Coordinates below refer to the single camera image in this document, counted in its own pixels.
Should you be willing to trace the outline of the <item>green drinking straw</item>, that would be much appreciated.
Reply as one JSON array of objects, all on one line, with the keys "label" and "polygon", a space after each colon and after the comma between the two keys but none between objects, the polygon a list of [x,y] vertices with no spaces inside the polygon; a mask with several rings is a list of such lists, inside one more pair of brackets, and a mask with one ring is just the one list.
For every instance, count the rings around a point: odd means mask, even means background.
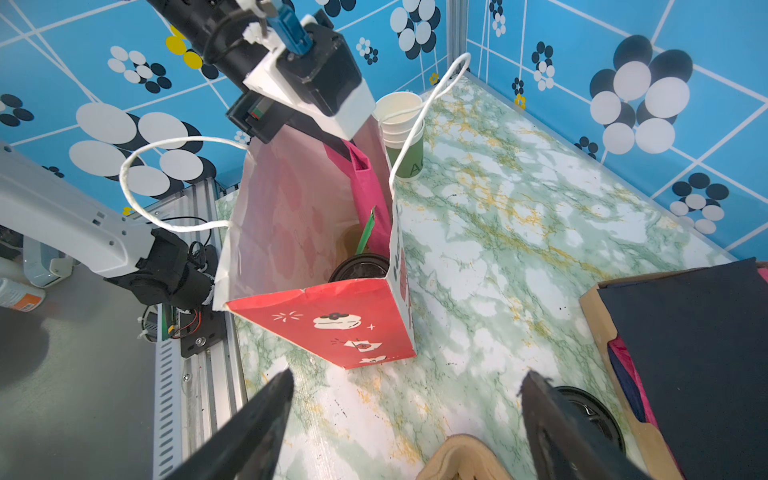
[{"label": "green drinking straw", "polygon": [[367,248],[368,242],[375,228],[375,223],[376,223],[375,216],[376,216],[376,207],[373,207],[368,217],[368,220],[363,227],[362,234],[355,251],[356,255],[363,254]]}]

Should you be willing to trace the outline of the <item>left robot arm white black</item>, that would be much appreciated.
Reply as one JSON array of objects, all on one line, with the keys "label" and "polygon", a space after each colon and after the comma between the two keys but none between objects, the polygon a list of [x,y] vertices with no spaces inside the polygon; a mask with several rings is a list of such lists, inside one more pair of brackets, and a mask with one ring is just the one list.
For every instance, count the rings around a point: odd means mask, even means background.
[{"label": "left robot arm white black", "polygon": [[[155,1],[153,7],[187,36],[204,60],[242,84],[271,51],[247,37],[249,25],[270,35],[269,22],[295,14],[278,1],[254,7],[235,1]],[[138,213],[127,218],[61,183],[7,144],[1,146],[1,223],[49,245],[87,266],[108,282],[131,291],[143,304],[168,303],[180,310],[209,304],[214,280],[190,258],[181,234],[227,228],[226,220],[173,225],[135,201],[131,180],[143,152],[191,142],[187,134],[146,142],[130,156],[116,155],[117,179],[126,201]]]}]

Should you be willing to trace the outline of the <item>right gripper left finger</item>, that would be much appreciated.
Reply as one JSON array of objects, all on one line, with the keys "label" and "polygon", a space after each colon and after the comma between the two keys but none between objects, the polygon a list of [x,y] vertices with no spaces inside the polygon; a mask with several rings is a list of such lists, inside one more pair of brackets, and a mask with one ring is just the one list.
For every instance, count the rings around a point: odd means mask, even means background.
[{"label": "right gripper left finger", "polygon": [[294,395],[294,376],[274,376],[171,479],[271,479]]}]

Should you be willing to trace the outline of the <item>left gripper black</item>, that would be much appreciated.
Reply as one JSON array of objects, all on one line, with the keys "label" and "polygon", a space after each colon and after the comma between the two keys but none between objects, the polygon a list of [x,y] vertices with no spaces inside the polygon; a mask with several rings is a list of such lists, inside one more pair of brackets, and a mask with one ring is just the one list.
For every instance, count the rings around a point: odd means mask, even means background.
[{"label": "left gripper black", "polygon": [[285,126],[296,129],[294,111],[262,94],[243,93],[226,113],[243,133],[263,144],[270,143]]}]

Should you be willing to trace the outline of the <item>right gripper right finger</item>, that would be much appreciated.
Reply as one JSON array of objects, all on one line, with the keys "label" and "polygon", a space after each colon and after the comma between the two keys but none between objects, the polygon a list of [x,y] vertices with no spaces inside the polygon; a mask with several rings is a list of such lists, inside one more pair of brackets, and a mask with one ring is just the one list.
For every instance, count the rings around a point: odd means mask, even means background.
[{"label": "right gripper right finger", "polygon": [[524,377],[520,395],[539,479],[646,479],[618,447],[577,412],[539,373]]}]

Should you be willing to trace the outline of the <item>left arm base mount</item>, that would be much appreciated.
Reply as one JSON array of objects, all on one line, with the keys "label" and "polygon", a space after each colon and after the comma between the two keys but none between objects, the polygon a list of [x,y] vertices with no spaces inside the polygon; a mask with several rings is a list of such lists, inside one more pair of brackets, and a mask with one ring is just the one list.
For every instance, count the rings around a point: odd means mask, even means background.
[{"label": "left arm base mount", "polygon": [[173,320],[168,327],[171,339],[180,342],[184,359],[204,352],[226,339],[225,315],[209,305],[195,310],[181,311],[173,308]]}]

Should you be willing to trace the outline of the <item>red white gift bag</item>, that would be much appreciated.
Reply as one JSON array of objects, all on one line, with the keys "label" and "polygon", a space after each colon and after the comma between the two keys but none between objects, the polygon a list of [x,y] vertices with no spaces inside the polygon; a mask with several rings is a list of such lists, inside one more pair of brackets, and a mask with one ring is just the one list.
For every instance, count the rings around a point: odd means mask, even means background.
[{"label": "red white gift bag", "polygon": [[383,278],[329,282],[356,255],[363,227],[349,178],[325,144],[284,127],[246,151],[212,306],[243,317],[344,369],[415,356],[409,280],[390,164],[373,113],[350,141],[373,162],[390,206]]}]

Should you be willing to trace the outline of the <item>black coffee cup lid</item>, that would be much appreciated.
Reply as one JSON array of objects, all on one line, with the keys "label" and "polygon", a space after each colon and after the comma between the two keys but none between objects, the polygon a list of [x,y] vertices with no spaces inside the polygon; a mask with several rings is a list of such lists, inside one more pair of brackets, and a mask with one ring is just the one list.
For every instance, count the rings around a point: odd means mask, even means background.
[{"label": "black coffee cup lid", "polygon": [[389,270],[389,259],[378,254],[362,253],[343,261],[331,274],[329,282],[383,278]]}]

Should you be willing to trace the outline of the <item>pink napkin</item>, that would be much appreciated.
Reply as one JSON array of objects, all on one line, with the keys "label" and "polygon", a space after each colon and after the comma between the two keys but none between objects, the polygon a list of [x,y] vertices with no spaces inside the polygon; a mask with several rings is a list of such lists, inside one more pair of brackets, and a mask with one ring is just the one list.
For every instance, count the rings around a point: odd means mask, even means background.
[{"label": "pink napkin", "polygon": [[358,219],[365,226],[374,214],[374,226],[367,246],[374,254],[389,257],[392,219],[387,197],[379,182],[371,159],[351,142],[343,141],[349,158],[325,145],[328,158],[350,180],[352,196]]}]

